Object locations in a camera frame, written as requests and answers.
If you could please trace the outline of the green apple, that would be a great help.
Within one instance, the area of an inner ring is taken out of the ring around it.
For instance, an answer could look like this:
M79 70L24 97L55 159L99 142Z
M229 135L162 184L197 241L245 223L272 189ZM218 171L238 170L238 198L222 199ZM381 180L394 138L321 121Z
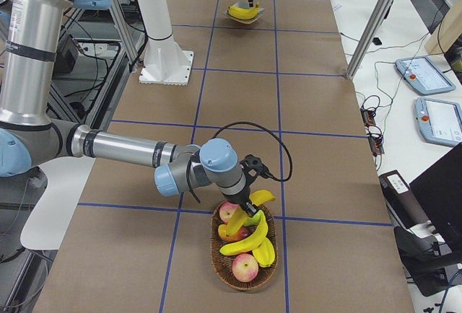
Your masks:
M248 217L245 221L243 226L256 226L260 223L261 219L265 216L265 213L260 210L254 216Z

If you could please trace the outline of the black monitor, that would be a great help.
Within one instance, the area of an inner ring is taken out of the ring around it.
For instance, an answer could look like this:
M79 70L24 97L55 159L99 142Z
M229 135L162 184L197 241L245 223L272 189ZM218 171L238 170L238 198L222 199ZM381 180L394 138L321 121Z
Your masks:
M461 249L461 145L452 148L410 184L436 231Z

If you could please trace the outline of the yellow starfruit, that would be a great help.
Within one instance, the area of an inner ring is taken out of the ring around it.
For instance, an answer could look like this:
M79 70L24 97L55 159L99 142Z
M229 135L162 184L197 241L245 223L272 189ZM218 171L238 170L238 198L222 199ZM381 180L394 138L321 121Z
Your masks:
M262 268L270 267L276 258L276 253L270 239L265 237L262 243L252 250L253 256Z

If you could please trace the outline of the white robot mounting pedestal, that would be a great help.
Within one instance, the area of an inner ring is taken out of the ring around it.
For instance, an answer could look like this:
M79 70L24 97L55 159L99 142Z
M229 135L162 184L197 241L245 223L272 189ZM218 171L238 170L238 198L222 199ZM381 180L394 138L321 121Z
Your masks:
M187 85L194 53L182 50L173 36L167 0L137 0L148 37L143 84Z

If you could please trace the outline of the small electronics board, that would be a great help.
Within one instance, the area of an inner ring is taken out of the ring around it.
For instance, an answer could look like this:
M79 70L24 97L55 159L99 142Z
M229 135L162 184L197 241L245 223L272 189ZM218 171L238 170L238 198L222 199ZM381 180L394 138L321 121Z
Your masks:
M372 108L365 109L363 107L360 108L362 121L364 123L367 140L370 145L370 150L374 157L384 154L383 150L383 132L382 130L376 125L375 122L375 110Z

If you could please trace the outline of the red pink apple near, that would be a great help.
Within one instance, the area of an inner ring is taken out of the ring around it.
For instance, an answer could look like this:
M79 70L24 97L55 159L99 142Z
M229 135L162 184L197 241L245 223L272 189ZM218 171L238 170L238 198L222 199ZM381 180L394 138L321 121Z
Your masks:
M240 254L232 262L232 274L240 282L251 282L258 272L259 265L251 254Z

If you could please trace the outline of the red pink apple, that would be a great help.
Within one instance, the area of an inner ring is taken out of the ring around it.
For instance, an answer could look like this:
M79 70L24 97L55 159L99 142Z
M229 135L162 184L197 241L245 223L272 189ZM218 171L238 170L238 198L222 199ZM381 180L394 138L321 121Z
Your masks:
M238 204L230 203L228 201L225 201L219 207L219 217L224 224L227 224L230 221L230 219L232 218L232 215L234 214L234 212L237 210L238 207L239 207Z
M232 262L232 274L240 282L251 282L258 272L259 265L251 254L240 254Z

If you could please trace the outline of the aluminium frame post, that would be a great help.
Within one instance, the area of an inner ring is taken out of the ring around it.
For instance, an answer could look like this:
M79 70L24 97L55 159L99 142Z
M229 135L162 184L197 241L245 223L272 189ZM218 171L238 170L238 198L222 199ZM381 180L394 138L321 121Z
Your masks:
M388 11L393 0L378 0L372 14L367 22L367 25L362 33L362 36L357 44L353 56L346 68L345 77L352 81L357 70L363 61L367 49L369 48L372 39L377 32L381 22L385 18L385 13Z

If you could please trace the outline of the white chair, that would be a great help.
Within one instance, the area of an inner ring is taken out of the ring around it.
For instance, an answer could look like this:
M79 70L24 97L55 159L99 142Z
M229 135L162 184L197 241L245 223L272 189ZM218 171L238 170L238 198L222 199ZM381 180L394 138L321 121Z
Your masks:
M64 157L40 165L47 186L22 229L23 247L59 249L94 163L93 158Z

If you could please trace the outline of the teach pendant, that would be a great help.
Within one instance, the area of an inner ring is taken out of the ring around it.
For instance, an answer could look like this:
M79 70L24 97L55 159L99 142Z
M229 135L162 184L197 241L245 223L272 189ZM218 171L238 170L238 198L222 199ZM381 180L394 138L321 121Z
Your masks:
M456 89L455 84L427 56L398 59L395 66L420 95L442 94Z
M426 142L450 147L461 142L461 106L458 103L419 97L414 107L418 129Z

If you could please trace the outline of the lower teach pendant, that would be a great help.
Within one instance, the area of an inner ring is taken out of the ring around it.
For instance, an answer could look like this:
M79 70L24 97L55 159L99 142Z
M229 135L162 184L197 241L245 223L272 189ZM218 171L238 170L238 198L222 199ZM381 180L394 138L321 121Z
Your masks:
M461 142L461 106L458 103L419 97L414 107L418 129L426 142L450 147Z

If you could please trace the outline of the red yellow mango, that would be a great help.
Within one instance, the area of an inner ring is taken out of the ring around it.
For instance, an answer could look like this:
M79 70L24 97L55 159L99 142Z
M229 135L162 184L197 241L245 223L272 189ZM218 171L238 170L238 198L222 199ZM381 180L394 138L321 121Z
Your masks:
M233 235L227 235L227 225L220 224L217 229L219 238L228 243L238 242L247 238L250 235L250 230L246 226L242 226L238 229L238 231Z

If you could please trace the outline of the grey square plate orange rim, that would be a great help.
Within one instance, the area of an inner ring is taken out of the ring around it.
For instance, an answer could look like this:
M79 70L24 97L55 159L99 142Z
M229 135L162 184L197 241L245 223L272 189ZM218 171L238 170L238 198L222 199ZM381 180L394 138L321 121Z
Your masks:
M228 6L225 14L236 22L250 25L256 22L264 11L265 9L260 7L258 2L254 6L249 6L249 3L239 1Z

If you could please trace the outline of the red pink apple far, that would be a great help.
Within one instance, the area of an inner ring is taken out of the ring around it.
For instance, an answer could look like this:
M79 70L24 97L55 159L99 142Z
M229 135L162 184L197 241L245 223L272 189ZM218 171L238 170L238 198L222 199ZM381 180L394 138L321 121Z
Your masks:
M239 207L238 204L230 203L228 201L225 201L219 207L219 217L224 224L227 224L230 221L230 219L232 218L232 215L234 214L234 212L237 210L238 207Z

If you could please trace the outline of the upper teach pendant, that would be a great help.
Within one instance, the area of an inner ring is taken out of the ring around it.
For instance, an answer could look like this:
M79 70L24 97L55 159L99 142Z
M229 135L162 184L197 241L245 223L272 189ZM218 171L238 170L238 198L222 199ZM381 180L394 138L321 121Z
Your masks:
M455 84L427 56L398 59L395 66L420 95L442 94L456 89Z

